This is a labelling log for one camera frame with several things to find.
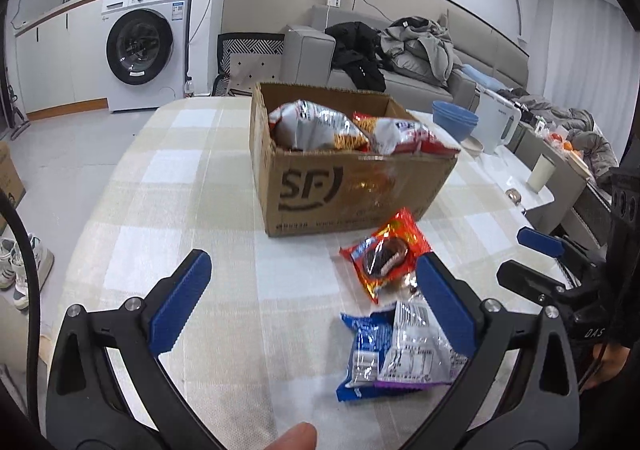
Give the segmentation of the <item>person's left hand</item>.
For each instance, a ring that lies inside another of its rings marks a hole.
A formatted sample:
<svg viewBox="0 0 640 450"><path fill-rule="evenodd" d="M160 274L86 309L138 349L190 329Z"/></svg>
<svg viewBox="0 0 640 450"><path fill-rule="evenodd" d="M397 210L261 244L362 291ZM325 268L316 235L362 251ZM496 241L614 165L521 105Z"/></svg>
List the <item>person's left hand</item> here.
<svg viewBox="0 0 640 450"><path fill-rule="evenodd" d="M290 428L265 450L314 450L317 440L318 433L314 425L303 422Z"/></svg>

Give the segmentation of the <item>person's right hand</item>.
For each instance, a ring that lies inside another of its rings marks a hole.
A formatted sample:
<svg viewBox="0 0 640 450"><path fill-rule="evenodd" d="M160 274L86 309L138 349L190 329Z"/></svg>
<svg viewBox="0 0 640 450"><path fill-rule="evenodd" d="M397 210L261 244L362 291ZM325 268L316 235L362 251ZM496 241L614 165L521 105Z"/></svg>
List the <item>person's right hand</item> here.
<svg viewBox="0 0 640 450"><path fill-rule="evenodd" d="M615 378L623 370L630 354L630 349L615 342L598 345L593 348L593 355L598 360L596 370L589 376L582 390L588 390Z"/></svg>

